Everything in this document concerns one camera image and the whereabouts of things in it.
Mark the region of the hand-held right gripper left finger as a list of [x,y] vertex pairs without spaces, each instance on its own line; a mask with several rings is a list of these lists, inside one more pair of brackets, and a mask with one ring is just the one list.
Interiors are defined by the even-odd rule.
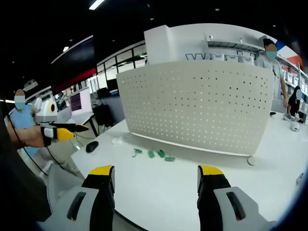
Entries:
[[42,231],[89,231],[98,189],[82,187],[82,180],[58,165],[51,165],[47,199],[51,215],[37,222]]

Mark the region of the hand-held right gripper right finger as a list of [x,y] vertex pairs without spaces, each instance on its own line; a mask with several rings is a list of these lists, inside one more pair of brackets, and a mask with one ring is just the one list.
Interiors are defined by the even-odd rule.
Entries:
[[277,222],[266,220],[257,202],[232,187],[223,172],[198,166],[197,208],[202,231],[270,231]]

